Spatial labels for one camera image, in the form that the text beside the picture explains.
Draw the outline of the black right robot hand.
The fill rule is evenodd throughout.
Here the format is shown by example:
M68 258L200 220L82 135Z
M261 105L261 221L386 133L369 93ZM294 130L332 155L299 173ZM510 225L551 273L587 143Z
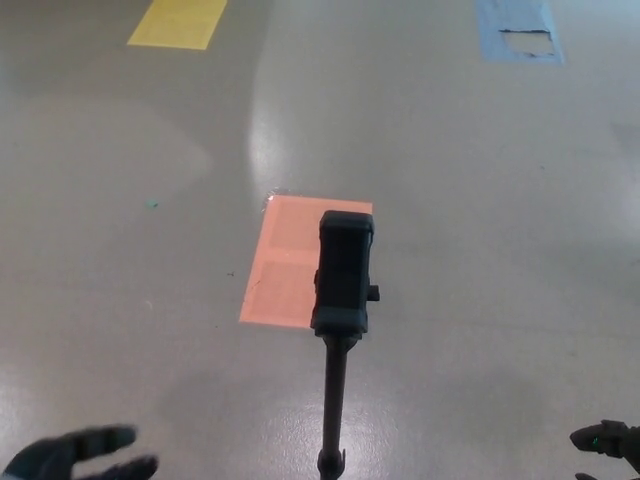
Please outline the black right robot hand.
M572 432L569 438L579 451L624 459L636 473L639 473L638 426L627 426L621 421L602 420L598 424Z

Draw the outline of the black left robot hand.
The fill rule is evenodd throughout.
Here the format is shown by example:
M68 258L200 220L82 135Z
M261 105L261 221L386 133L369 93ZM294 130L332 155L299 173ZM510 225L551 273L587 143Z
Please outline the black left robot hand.
M20 450L1 472L2 479L70 480L74 467L81 462L105 457L131 446L137 437L133 425L92 426L47 437ZM113 465L98 473L83 476L86 480L147 480L157 472L156 455L142 455Z

